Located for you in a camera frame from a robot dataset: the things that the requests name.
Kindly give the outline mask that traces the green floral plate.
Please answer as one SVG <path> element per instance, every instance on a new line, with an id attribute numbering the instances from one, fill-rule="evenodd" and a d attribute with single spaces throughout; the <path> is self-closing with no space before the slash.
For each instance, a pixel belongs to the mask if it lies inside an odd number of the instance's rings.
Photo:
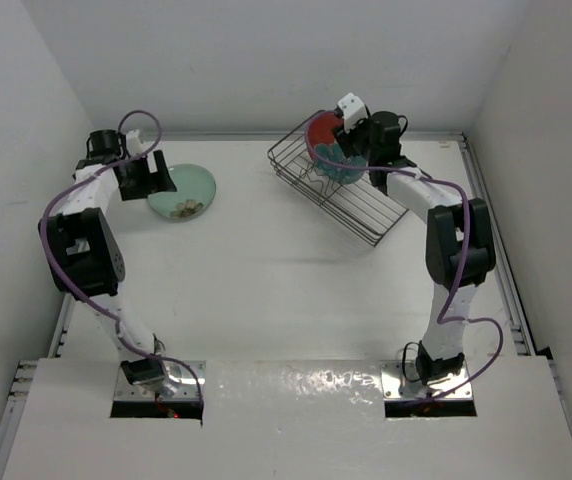
<path id="1" fill-rule="evenodd" d="M 169 168 L 176 190 L 148 197 L 149 207 L 161 217 L 176 222 L 189 221 L 203 214 L 216 195 L 212 173 L 199 165 L 179 164 Z"/>

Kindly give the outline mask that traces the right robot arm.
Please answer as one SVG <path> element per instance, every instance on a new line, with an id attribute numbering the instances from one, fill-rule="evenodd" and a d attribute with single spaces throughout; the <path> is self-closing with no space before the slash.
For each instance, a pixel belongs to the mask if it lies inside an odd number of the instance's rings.
<path id="1" fill-rule="evenodd" d="M 426 385 L 458 372 L 463 333 L 478 287 L 496 265 L 486 202 L 458 184 L 434 178 L 402 154 L 400 117 L 339 108 L 335 140 L 347 157 L 361 156 L 373 187 L 400 203 L 426 226 L 425 264 L 434 284 L 430 320 L 419 341 L 415 368 Z"/>

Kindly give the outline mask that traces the red blue floral plate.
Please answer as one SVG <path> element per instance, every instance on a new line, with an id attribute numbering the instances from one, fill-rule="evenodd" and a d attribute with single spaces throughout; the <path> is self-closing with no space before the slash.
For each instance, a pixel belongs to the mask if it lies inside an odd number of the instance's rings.
<path id="1" fill-rule="evenodd" d="M 361 156 L 346 157 L 336 141 L 333 130 L 343 121 L 331 111 L 315 114 L 307 123 L 305 141 L 309 157 L 319 175 L 333 182 L 350 185 L 360 180 L 363 170 L 339 168 L 338 165 L 364 167 L 367 161 Z"/>

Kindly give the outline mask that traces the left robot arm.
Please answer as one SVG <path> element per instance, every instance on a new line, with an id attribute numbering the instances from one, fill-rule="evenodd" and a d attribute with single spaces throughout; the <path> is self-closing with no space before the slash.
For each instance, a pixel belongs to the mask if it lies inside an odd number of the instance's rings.
<path id="1" fill-rule="evenodd" d="M 175 189 L 162 151 L 145 149 L 139 131 L 98 130 L 86 141 L 72 186 L 38 223 L 57 288 L 92 309 L 126 381 L 153 392 L 169 378 L 165 348 L 119 291 L 125 260 L 106 212 L 114 196 L 140 200 Z"/>

